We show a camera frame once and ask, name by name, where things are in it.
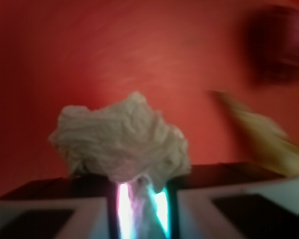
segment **blurry object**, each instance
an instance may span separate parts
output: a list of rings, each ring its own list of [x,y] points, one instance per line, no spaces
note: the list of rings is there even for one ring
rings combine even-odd
[[[299,176],[299,147],[289,142],[287,134],[274,121],[253,113],[227,93],[216,94],[248,139],[256,162],[285,176]]]
[[[299,79],[299,8],[267,6],[255,12],[246,28],[248,53],[261,79]]]
[[[93,173],[128,183],[132,207],[138,209],[136,236],[164,238],[149,191],[160,192],[167,180],[189,173],[191,166],[182,132],[152,111],[145,97],[133,93],[96,111],[65,107],[49,140],[71,175]]]

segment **lit slot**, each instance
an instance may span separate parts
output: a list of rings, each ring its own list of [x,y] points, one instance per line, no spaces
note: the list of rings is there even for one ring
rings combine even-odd
[[[165,236],[168,239],[170,237],[170,233],[169,233],[169,223],[168,223],[167,190],[164,188],[160,193],[155,194],[153,197],[157,205],[156,215],[164,230]]]
[[[134,238],[133,214],[127,184],[120,184],[118,188],[118,216],[121,239]]]
[[[162,226],[166,238],[170,238],[168,224],[168,201],[167,190],[164,188],[160,193],[153,194],[157,206],[156,215]],[[120,184],[118,188],[118,217],[121,239],[133,239],[135,237],[133,228],[133,212],[129,198],[127,184]]]

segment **dark red object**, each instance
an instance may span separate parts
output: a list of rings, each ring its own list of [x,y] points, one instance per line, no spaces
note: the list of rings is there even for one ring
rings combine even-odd
[[[262,79],[299,79],[299,9],[271,5],[247,26],[250,57]]]

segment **tissue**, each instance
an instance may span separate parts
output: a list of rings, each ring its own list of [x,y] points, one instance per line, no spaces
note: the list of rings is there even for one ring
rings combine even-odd
[[[166,181],[191,170],[188,142],[175,126],[153,111],[135,92],[100,110],[67,106],[49,137],[65,160],[70,175],[106,175],[128,183],[138,238],[164,238],[150,198]]]

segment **blue light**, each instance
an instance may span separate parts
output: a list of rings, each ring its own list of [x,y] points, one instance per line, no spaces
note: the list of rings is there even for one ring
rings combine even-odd
[[[160,193],[155,194],[153,197],[157,205],[156,215],[164,230],[165,236],[168,239],[170,235],[168,224],[168,199],[166,188],[164,188]]]

